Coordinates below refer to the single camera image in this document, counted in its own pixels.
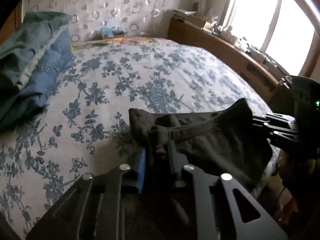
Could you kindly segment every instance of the wooden headboard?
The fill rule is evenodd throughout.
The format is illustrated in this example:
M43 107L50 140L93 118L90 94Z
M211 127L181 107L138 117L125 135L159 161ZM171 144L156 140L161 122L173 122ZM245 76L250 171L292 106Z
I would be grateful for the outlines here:
M11 36L12 33L20 28L21 9L22 3L19 3L0 29L0 45L3 44Z

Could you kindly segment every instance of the patterned wallpaper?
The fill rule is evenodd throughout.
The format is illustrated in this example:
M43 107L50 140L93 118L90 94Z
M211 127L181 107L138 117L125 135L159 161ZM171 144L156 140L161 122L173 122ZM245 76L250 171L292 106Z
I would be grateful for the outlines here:
M100 28L119 27L128 36L165 37L168 9L191 10L195 0L23 0L23 12L60 11L73 15L72 42L96 40Z

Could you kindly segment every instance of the black cloth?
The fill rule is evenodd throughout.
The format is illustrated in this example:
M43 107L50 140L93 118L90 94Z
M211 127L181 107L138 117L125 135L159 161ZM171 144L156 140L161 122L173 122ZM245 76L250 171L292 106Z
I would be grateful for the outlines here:
M227 172L247 190L261 180L272 157L265 137L252 126L252 111L244 98L228 109L210 113L152 114L129 109L133 138L153 158L167 158L165 144L175 141L178 152L208 174Z

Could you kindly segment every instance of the wooden furniture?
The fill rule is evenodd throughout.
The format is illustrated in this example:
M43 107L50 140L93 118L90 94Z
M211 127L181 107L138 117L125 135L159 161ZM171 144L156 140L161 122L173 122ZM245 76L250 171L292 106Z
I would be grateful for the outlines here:
M194 21L171 19L168 39L206 49L237 72L266 102L279 89L279 81L257 61L221 38L204 32Z
M12 33L20 28L21 7L22 3L19 3L0 29L0 45L3 44L11 36Z

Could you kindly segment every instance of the folded clothes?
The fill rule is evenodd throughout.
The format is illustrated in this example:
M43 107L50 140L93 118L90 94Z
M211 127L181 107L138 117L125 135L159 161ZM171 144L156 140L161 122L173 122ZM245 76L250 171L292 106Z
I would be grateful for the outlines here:
M2 105L1 132L46 106L49 96L56 87L57 76L71 57L69 29L66 29L50 49L45 51L25 88Z
M67 27L71 16L60 12L27 12L20 29L0 46L0 90L16 94L28 83L46 49Z
M150 160L168 158L166 144L173 140L190 163L208 174L230 173L247 190L261 180L272 157L267 139L253 130L244 98L211 113L152 114L131 108L129 119L133 138L151 152Z

